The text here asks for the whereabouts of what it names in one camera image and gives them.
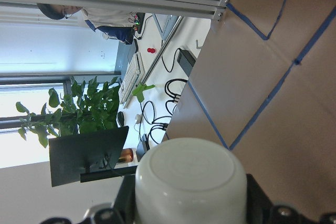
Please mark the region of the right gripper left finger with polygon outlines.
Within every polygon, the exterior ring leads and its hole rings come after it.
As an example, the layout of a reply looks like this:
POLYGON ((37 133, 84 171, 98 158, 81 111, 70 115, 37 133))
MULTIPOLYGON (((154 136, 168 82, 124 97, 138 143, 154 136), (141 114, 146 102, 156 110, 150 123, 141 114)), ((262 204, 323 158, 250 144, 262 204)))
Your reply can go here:
POLYGON ((134 223, 135 176, 125 176, 113 205, 112 223, 134 223))

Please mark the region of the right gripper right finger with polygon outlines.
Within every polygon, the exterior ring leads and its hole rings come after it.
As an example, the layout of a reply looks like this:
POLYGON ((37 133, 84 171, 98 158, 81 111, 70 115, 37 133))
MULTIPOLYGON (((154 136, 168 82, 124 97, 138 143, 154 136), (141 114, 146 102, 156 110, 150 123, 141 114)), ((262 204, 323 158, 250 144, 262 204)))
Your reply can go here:
POLYGON ((273 203, 254 179, 252 174, 247 176, 247 213, 249 224, 268 223, 273 203))

